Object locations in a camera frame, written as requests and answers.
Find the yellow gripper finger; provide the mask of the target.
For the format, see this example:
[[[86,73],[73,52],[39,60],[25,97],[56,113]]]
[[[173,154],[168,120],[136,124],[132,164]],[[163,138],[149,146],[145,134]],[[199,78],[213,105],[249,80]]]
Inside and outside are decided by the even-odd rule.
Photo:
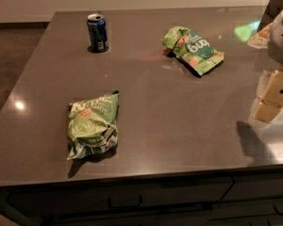
[[[255,100],[252,105],[252,116],[263,122],[271,122],[280,112],[280,109],[273,105],[266,105],[262,101]]]
[[[283,107],[283,68],[274,70],[270,75],[263,93],[263,101],[269,105]]]

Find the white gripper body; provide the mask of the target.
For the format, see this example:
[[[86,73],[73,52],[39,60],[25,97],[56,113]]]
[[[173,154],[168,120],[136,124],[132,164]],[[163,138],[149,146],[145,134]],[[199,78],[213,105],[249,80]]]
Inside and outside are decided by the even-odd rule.
[[[283,64],[283,9],[275,17],[268,40],[269,57]]]

